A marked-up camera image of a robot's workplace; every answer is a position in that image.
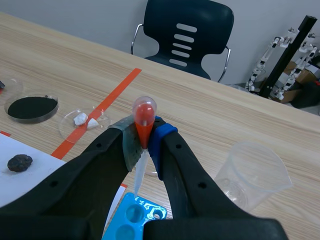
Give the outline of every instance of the cardboard box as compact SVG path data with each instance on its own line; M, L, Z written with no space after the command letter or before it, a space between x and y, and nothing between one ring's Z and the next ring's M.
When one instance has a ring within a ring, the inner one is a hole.
M298 90L291 90L291 91L286 91L283 94L283 99L279 100L278 98L272 97L272 100L281 104L287 104L290 103L295 97L301 92L301 89Z
M290 73L292 72L293 69L295 69L296 66L297 66L297 64L294 61L291 61L286 66L286 68L283 72L287 75L290 75ZM316 81L316 80L317 80L317 77L314 75L313 72L308 70L308 67L306 67L304 70L302 70L300 75L295 79L296 82L298 82L302 85L309 83L309 82Z

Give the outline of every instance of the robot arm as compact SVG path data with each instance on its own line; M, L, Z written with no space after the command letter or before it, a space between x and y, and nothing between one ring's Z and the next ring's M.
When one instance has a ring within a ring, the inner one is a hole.
M281 88L274 90L274 95L279 100L284 99L284 93L286 91L288 91L294 85L294 83L296 82L296 79L299 77L299 75L305 69L306 64L315 56L318 48L313 46L310 43L308 43L308 45L309 45L309 47L307 47L305 43L303 43L301 45L300 49L303 52L305 50L307 50L306 54L300 59L300 62L297 64L297 66L291 71L286 82L283 83L283 86Z
M151 134L164 124L156 120ZM0 208L0 239L100 240L111 203L131 166L124 157L123 134L109 128L81 155ZM152 160L165 184L173 219L147 222L144 240L288 239L278 221L254 217L233 204L178 132L165 135L159 144L159 158Z
M261 59L256 64L255 68L252 71L252 75L248 82L245 84L245 88L249 92L253 92L255 90L255 81L259 77L262 71L265 71L266 62L269 60L270 56L274 52L275 48L277 46L280 46L281 48L287 48L290 43L292 43L296 36L298 35L299 30L295 30L293 28L290 28L287 32L287 35L285 37L282 36L276 36L274 40L269 45L268 49L265 51Z

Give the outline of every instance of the black powder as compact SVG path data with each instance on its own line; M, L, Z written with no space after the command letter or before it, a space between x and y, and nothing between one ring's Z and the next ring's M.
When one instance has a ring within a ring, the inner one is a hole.
M28 96L13 102L8 115L16 119L34 119L50 113L58 102L52 98Z

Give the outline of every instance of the dark rock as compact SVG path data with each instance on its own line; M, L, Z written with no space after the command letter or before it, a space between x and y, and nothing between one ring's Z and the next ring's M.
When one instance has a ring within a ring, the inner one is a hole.
M4 89L5 86L6 86L6 85L5 85L2 81L0 81L0 89Z
M8 161L7 166L10 171L21 173L27 170L32 162L33 160L30 156L25 154L18 154Z

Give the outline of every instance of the plastic cup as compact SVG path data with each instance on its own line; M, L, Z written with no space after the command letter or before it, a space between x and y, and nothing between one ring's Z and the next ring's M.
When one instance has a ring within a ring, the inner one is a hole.
M236 143L214 181L233 203L247 212L272 194L293 186L281 158L253 142Z

